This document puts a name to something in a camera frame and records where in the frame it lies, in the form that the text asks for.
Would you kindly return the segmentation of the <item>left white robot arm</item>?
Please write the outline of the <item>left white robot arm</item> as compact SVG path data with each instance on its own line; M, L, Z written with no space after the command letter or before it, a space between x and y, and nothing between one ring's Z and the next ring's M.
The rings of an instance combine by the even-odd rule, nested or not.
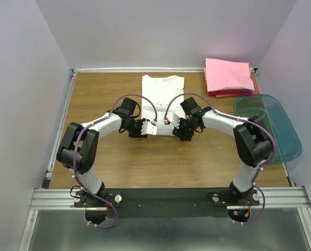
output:
M131 138L147 137L142 134L142 126L147 119L138 120L138 115L134 115L136 108L141 111L136 101L125 97L119 107L96 120L70 123L63 135L56 160L69 169L87 190L86 201L93 207L101 205L105 197L105 185L93 168L99 140L113 131L127 131Z

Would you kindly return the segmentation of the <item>white t shirt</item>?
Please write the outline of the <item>white t shirt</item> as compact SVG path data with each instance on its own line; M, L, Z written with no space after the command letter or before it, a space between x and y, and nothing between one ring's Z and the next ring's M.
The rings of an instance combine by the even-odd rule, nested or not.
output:
M185 117L185 113L180 106L184 101L185 78L172 75L169 77L150 77L142 76L142 95L148 100L142 99L141 117L153 120L155 112L152 105L155 106L158 114L157 135L172 136L173 125L164 124L164 114L167 108L169 112L174 112L180 117Z

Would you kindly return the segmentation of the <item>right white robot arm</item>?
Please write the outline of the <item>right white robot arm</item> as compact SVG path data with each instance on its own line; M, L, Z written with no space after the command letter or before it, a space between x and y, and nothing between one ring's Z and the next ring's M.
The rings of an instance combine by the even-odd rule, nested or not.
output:
M164 123L172 124L173 135L181 141L191 141L197 128L219 130L235 140L240 166L230 183L228 198L235 205L246 201L263 166L273 159L277 147L271 133L258 116L241 118L208 106L201 108L193 97L181 104L186 118L166 110Z

